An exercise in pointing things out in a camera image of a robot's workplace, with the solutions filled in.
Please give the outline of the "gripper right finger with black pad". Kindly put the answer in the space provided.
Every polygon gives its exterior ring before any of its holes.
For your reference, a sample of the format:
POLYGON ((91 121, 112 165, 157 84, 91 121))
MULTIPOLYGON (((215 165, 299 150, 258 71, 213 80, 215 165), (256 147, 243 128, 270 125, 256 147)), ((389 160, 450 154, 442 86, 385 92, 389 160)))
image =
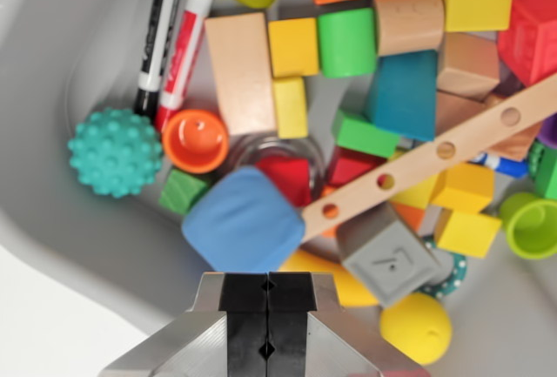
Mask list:
POLYGON ((268 274, 270 376, 427 376, 339 303, 330 273, 268 274))

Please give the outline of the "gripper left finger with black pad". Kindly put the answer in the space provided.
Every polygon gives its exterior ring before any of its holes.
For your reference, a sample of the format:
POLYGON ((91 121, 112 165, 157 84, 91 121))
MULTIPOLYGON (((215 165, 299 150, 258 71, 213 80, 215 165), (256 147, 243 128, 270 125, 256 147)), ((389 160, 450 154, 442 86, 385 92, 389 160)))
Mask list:
POLYGON ((267 276, 204 273, 192 308, 101 376, 265 376, 267 276))

